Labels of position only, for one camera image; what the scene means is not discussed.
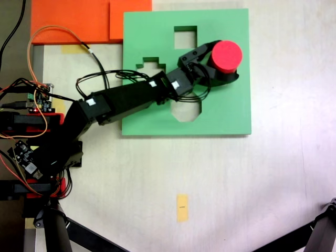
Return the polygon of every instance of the white tabletop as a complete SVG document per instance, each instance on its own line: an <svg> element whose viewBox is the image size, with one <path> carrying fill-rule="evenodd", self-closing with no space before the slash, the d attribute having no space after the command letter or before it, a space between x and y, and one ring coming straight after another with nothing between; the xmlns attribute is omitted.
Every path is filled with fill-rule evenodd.
<svg viewBox="0 0 336 252"><path fill-rule="evenodd" d="M61 201L67 216L132 252L248 252L312 221L336 196L336 2L153 0L153 8L249 8L252 135L124 138L119 122L94 125ZM105 69L121 69L121 45L92 49ZM79 99L76 79L96 71L90 55L45 46L43 82L57 94ZM101 90L102 80L82 88ZM182 223L180 193L189 199ZM45 251L43 232L36 251Z"/></svg>

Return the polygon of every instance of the red cylindrical block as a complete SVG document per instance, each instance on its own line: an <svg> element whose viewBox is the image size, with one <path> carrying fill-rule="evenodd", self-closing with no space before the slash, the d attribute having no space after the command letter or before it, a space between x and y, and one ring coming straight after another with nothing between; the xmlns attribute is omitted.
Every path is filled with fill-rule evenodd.
<svg viewBox="0 0 336 252"><path fill-rule="evenodd" d="M242 62L243 52L236 43L223 40L214 46L211 59L213 66L217 70L225 74L231 74L237 70Z"/></svg>

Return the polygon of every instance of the green board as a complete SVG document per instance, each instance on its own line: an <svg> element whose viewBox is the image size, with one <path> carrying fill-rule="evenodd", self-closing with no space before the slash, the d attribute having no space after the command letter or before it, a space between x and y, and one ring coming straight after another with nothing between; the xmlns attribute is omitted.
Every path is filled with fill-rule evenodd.
<svg viewBox="0 0 336 252"><path fill-rule="evenodd" d="M177 68L178 58L191 49L174 49L174 31L192 26L197 27L197 46L232 40L241 47L244 56L239 79L213 88L193 122L179 122L171 113L171 102L152 104L123 119L123 135L251 134L247 9L125 13L123 69L136 70L144 58L156 57L159 64L165 64L166 72ZM197 87L195 93L202 90L204 87Z"/></svg>

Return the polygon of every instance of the microcontroller board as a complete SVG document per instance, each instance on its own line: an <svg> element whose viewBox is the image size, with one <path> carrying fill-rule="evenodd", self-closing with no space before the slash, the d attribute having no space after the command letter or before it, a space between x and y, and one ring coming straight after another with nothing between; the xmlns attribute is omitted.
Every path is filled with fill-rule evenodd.
<svg viewBox="0 0 336 252"><path fill-rule="evenodd" d="M12 148L8 150L9 156L17 160L17 163L22 166L30 175L32 175L37 180L40 179L43 174L37 169L32 158L33 150L24 142L18 141L15 144L14 151Z"/></svg>
<svg viewBox="0 0 336 252"><path fill-rule="evenodd" d="M48 93L52 93L53 87L54 87L53 84L46 84L45 87L42 86L40 88ZM29 102L31 102L31 105L32 105L31 107L28 108L29 113L39 113L34 103L33 93L28 94L28 100ZM53 109L52 107L52 97L51 96L37 91L36 92L36 103L37 103L38 108L42 111L42 113L55 113L55 109Z"/></svg>

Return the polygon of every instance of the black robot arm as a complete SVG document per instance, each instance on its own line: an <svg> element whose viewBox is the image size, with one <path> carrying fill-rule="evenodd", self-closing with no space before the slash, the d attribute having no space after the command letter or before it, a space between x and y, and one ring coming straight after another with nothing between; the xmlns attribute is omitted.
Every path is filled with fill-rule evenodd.
<svg viewBox="0 0 336 252"><path fill-rule="evenodd" d="M64 169L76 165L83 155L78 141L90 126L113 123L148 108L152 103L164 104L169 99L182 100L192 92L196 81L219 86L235 81L239 75L217 70L210 60L204 62L219 41L204 44L178 60L178 68L128 85L94 92L85 100L73 102L64 123L53 134L38 137L39 148L32 151L23 142L16 144L20 165L36 179L48 180Z"/></svg>

